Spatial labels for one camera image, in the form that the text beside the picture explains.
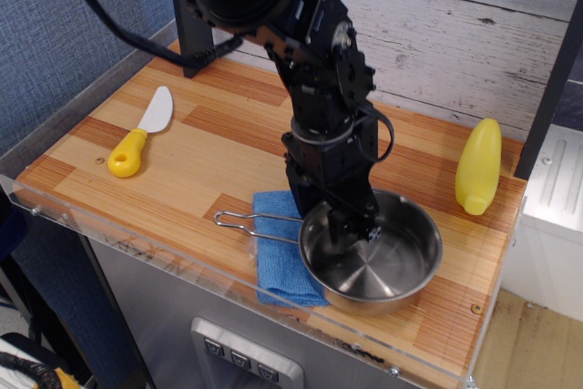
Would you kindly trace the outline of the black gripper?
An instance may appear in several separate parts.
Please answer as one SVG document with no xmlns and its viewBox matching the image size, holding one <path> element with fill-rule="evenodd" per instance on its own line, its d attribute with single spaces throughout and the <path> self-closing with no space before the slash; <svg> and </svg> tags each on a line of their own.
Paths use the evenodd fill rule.
<svg viewBox="0 0 583 389">
<path fill-rule="evenodd" d="M 378 158 L 378 123 L 357 119 L 338 132 L 320 133 L 294 119 L 281 141 L 300 217 L 324 201 L 332 246 L 375 239 L 379 206 L 369 175 Z"/>
</svg>

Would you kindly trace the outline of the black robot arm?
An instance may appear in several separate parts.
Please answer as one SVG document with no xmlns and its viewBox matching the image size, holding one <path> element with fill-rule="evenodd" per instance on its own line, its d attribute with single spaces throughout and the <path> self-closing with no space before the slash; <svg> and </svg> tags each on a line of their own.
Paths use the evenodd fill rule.
<svg viewBox="0 0 583 389">
<path fill-rule="evenodd" d="M 374 71 L 358 49 L 341 0 L 185 0 L 208 25 L 262 46 L 290 95 L 282 136 L 286 174 L 301 215 L 330 205 L 332 242 L 380 234 L 369 175 L 379 160 Z"/>
</svg>

